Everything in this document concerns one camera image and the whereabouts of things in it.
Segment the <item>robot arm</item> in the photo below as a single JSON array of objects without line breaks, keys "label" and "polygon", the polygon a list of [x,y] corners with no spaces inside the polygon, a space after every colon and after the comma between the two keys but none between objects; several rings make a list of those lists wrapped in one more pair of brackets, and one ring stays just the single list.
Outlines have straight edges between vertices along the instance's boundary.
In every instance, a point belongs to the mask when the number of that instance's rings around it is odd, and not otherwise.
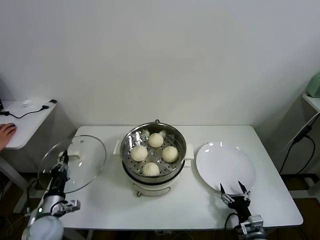
[{"label": "robot arm", "polygon": [[64,151],[52,170],[48,192],[43,196],[43,203],[30,214],[22,240],[61,240],[64,227],[60,217],[80,209],[79,200],[66,200],[64,193],[68,177],[68,152]]},{"label": "robot arm", "polygon": [[221,199],[230,208],[236,211],[239,225],[234,229],[241,239],[244,240],[265,240],[266,234],[263,228],[264,221],[260,215],[251,215],[248,207],[250,205],[250,191],[238,181],[243,194],[230,196],[226,194],[220,184]]}]

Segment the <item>white wall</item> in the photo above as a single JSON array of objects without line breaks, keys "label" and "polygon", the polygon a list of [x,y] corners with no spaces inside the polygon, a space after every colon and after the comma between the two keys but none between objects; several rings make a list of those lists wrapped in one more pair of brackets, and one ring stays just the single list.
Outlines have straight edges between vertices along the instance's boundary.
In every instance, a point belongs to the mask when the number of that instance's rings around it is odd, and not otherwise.
[{"label": "white wall", "polygon": [[[253,125],[273,132],[320,69],[317,0],[0,2],[0,72],[77,125]],[[304,121],[299,106],[285,140]]]}]

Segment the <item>human hand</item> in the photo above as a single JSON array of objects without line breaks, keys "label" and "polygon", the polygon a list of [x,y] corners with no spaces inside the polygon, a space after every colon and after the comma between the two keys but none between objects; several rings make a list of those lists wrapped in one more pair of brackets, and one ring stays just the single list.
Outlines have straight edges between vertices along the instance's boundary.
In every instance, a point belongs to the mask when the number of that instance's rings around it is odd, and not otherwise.
[{"label": "human hand", "polygon": [[16,131],[16,125],[14,125],[13,123],[0,124],[0,151],[2,151],[7,146]]}]

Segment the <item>white desk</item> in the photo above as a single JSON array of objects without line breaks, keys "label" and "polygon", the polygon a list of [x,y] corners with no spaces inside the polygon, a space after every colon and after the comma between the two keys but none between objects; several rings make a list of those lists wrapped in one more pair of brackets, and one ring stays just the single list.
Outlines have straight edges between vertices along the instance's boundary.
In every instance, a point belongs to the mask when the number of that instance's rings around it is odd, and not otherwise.
[{"label": "white desk", "polygon": [[[3,101],[4,111],[9,111],[17,117],[23,114],[38,111],[46,102],[37,102],[29,107],[22,107],[21,101]],[[21,149],[23,148],[30,138],[34,135],[40,125],[44,122],[47,116],[55,108],[56,105],[42,110],[40,112],[31,113],[21,119],[16,119],[13,116],[0,115],[0,124],[14,123],[16,125],[16,133],[11,138],[5,149]]]},{"label": "white desk", "polygon": [[[69,200],[80,200],[81,209],[61,218],[66,230],[223,229],[232,210],[201,180],[193,164],[182,170],[168,194],[154,198],[136,197],[120,156],[112,155],[117,140],[122,140],[132,128],[83,126],[78,129],[76,135],[101,139],[109,157],[97,179],[83,189],[67,194]],[[262,216],[265,227],[303,223],[295,202],[251,126],[177,126],[177,129],[186,142],[193,145],[195,153],[207,142],[226,141],[249,155],[257,172],[249,209],[253,215]],[[236,218],[231,222],[233,226],[238,224]]]},{"label": "white desk", "polygon": [[[22,107],[21,103],[22,101],[2,101],[4,111],[9,111],[11,114],[14,114],[17,117],[39,110],[46,102],[38,102],[29,107]],[[40,127],[40,125],[44,122],[47,116],[52,112],[55,106],[56,105],[53,105],[52,107],[40,112],[31,113],[21,119],[17,119],[10,115],[0,115],[0,124],[14,123],[16,125],[16,133],[11,138],[5,149],[17,150],[23,148]],[[0,157],[0,171],[3,172],[11,181],[4,188],[4,192],[8,190],[12,182],[24,192],[27,190],[29,185],[28,182],[2,157]],[[17,207],[14,209],[14,213],[21,212],[25,200],[26,195],[24,194],[18,202]]]}]

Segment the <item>shelf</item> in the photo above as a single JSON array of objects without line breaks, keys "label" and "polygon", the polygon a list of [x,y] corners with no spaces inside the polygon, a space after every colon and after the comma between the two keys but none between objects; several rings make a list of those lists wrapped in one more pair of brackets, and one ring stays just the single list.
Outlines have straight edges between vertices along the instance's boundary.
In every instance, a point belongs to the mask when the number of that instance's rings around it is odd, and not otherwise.
[{"label": "shelf", "polygon": [[320,98],[307,96],[306,93],[302,94],[302,98],[306,100],[317,112],[320,112]]}]

